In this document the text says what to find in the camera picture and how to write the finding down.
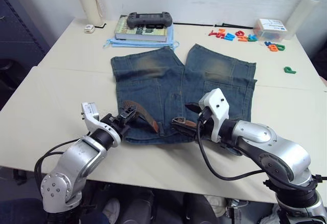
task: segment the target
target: book stack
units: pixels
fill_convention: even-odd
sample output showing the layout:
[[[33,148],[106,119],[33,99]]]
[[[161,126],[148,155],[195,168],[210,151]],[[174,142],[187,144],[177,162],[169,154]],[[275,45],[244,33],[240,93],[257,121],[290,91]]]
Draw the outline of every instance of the book stack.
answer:
[[[108,39],[104,45],[113,47],[161,48],[168,46],[175,49],[173,25],[157,29],[155,27],[139,25],[133,29],[127,26],[127,16],[121,15],[116,29],[115,38]]]

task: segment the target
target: floor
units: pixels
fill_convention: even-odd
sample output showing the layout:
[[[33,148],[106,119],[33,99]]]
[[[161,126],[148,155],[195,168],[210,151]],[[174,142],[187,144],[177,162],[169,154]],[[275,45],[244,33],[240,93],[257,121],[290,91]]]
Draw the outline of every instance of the floor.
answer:
[[[17,185],[12,178],[12,169],[0,168],[0,201],[12,200],[18,198],[38,198],[41,199],[37,190],[34,175],[27,172],[27,182],[20,186]],[[182,201],[183,194],[181,192],[171,192],[176,199]],[[161,190],[161,195],[165,195],[165,191]],[[269,215],[272,204],[250,202],[247,206],[241,208],[241,224],[255,224],[261,217]],[[219,218],[220,224],[231,224],[231,219],[226,216]]]

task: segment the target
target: plastic box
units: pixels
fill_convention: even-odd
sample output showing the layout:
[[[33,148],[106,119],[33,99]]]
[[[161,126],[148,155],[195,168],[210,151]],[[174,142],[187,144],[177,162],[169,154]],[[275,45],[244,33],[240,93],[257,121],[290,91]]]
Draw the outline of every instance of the plastic box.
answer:
[[[253,32],[261,41],[281,41],[287,30],[280,20],[260,18],[257,20]]]

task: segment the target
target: white table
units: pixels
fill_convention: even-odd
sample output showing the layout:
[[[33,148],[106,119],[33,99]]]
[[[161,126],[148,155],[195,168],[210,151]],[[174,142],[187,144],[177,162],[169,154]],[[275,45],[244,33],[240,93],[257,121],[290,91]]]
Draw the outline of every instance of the white table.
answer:
[[[35,161],[50,147],[85,134],[86,126],[80,115],[81,102],[95,102],[100,116],[108,112],[116,114],[115,80],[110,58],[148,49],[103,50],[102,44],[112,35],[114,25],[109,22],[105,31],[84,34],[83,25],[73,21],[39,67],[30,71],[0,112],[0,165],[33,170]],[[255,77],[258,82],[253,96],[252,121],[267,124],[280,136],[301,144],[312,157],[312,173],[326,175],[327,94],[297,39],[287,41],[284,52],[272,53],[256,42],[210,38],[204,35],[208,31],[210,29],[206,27],[176,27],[175,38],[181,43],[176,50],[178,57],[185,62],[187,51],[194,43],[199,43],[241,60],[257,62]],[[192,35],[187,40],[188,32]],[[286,65],[298,73],[285,74],[283,67]],[[233,176],[258,169],[248,158],[232,156],[214,144],[206,144],[206,151],[222,175]],[[46,160],[43,171],[50,171],[57,159],[53,156]],[[89,178],[276,202],[274,193],[262,184],[267,179],[264,174],[234,182],[215,178],[204,164],[195,143],[160,146],[122,143],[109,151],[108,157]],[[326,185],[320,184],[318,191],[327,203]]]

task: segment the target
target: shoe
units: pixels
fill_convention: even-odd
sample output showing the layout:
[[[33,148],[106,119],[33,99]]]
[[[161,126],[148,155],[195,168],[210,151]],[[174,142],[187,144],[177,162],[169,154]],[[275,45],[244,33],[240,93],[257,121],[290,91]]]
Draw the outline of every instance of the shoe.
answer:
[[[117,198],[111,198],[106,206],[104,207],[102,213],[107,216],[110,224],[115,224],[120,211],[121,205]]]

